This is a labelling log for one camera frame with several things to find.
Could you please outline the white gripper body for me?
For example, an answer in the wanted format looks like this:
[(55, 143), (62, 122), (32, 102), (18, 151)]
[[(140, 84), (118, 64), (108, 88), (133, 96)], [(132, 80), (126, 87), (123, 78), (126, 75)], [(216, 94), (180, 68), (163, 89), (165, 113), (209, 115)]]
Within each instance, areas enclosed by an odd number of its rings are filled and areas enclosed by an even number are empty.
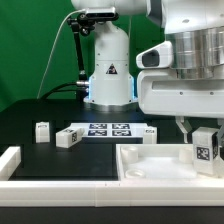
[(170, 69), (141, 71), (140, 109), (149, 115), (224, 118), (224, 80), (179, 80)]

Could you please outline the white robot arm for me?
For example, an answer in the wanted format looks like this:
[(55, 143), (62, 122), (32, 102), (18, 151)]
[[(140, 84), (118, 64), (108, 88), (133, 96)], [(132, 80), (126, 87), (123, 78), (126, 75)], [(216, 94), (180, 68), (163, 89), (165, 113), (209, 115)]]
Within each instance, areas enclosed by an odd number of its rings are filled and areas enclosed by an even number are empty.
[(224, 122), (224, 0), (71, 0), (76, 9), (145, 14), (162, 38), (136, 56), (147, 115)]

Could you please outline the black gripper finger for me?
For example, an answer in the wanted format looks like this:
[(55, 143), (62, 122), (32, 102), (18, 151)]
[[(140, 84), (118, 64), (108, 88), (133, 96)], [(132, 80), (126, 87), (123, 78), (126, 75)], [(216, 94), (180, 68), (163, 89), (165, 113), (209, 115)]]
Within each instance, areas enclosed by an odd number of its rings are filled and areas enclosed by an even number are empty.
[(219, 126), (217, 132), (218, 155), (221, 157), (222, 150), (224, 149), (224, 119), (217, 119), (217, 124)]
[(188, 133), (192, 130), (189, 121), (184, 116), (176, 116), (175, 121), (181, 132), (183, 133), (183, 140), (188, 143)]

